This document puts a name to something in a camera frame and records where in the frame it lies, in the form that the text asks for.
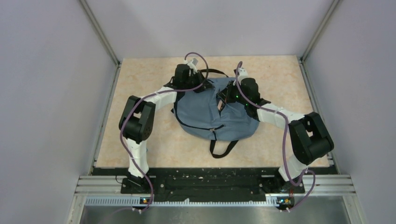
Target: table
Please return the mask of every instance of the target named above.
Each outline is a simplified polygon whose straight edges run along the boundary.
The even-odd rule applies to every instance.
[[[205,64],[199,57],[197,67]],[[222,56],[205,57],[209,68],[230,77],[239,61],[243,61],[250,77],[256,79],[261,97],[290,111],[307,114],[312,106],[296,56]],[[183,58],[124,59],[108,115],[96,167],[128,167],[129,156],[119,139],[118,123],[129,96],[145,96],[160,89],[174,75]],[[209,77],[223,77],[209,74]],[[282,165],[283,130],[261,122],[256,133],[240,140],[231,153],[214,159],[209,152],[210,141],[186,133],[167,105],[156,113],[154,127],[147,141],[149,167],[279,167]],[[218,142],[215,153],[222,154],[228,142]],[[292,154],[287,138],[287,156]],[[327,157],[312,163],[328,167]]]

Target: bag handle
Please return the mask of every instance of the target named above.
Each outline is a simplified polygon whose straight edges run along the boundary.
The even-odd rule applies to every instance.
[[[224,72],[222,72],[222,71],[220,71],[220,70],[217,70],[217,69],[201,69],[200,71],[201,71],[202,73],[204,73],[204,72],[218,73],[218,74],[222,74],[222,75],[225,75],[225,76],[228,77],[228,75],[227,75],[226,73],[224,73]]]
[[[209,151],[211,152],[213,158],[220,159],[220,158],[223,158],[226,155],[228,155],[231,152],[231,150],[234,148],[236,143],[238,143],[238,140],[230,142],[230,144],[228,144],[227,150],[223,154],[217,155],[217,154],[213,154],[214,146],[216,144],[216,140],[211,140],[211,145],[210,145]]]

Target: bag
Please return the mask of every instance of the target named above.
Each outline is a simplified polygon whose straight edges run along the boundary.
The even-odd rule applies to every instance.
[[[221,71],[209,69],[209,72],[224,74]],[[186,92],[185,95],[174,103],[172,112],[181,127],[189,134],[210,139],[210,152],[214,158],[223,158],[230,153],[238,140],[252,136],[259,121],[251,118],[246,113],[244,105],[240,103],[227,103],[219,109],[221,98],[218,92],[224,90],[230,81],[235,78],[208,78],[214,86],[200,93]],[[226,151],[213,154],[216,141],[230,141]]]

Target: metal frame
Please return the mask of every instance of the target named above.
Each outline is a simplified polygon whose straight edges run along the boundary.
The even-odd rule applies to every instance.
[[[107,40],[103,30],[101,29],[98,21],[96,20],[92,10],[87,4],[86,0],[78,0],[83,8],[88,20],[92,24],[92,27],[101,41],[106,52],[110,56],[111,60],[118,66],[117,71],[114,75],[112,87],[107,99],[107,106],[104,112],[102,125],[98,133],[98,139],[95,145],[95,155],[92,162],[92,167],[95,165],[97,160],[100,145],[103,138],[104,127],[106,126],[110,105],[113,99],[115,86],[118,80],[120,72],[120,61],[118,60],[115,52],[113,51],[109,41]],[[299,58],[300,69],[304,78],[305,85],[307,87],[308,95],[311,100],[313,110],[320,113],[320,107],[314,88],[311,84],[309,74],[305,69],[305,61],[309,56],[312,48],[314,47],[317,39],[323,33],[327,22],[331,18],[334,10],[339,5],[340,0],[334,0],[329,10],[324,16],[320,26],[312,37],[307,49],[303,56]],[[327,158],[330,164],[337,164],[336,158],[332,153],[329,153]],[[83,209],[85,205],[96,205],[96,206],[138,206],[140,204],[141,197],[147,197],[146,194],[137,195],[122,195],[121,182],[125,176],[81,176],[75,190],[74,198],[72,201],[71,209],[69,212],[69,224],[78,224],[83,215]],[[346,211],[349,215],[350,222],[352,224],[366,223],[362,208],[356,195],[355,188],[353,186],[351,177],[349,175],[316,175],[316,186],[310,196],[342,196]],[[312,185],[312,176],[305,175],[303,177],[304,188],[308,190]],[[288,196],[287,194],[266,194],[268,198],[265,202],[246,202],[246,203],[193,203],[188,200],[184,202],[176,203],[158,203],[153,202],[153,206],[277,206],[276,197]]]

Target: white wall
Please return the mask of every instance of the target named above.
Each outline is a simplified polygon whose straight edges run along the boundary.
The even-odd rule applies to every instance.
[[[299,55],[332,0],[88,0],[118,58]]]
[[[342,1],[307,62],[370,223],[395,223],[396,1]]]
[[[0,223],[64,223],[115,67],[77,0],[1,1],[0,31]]]

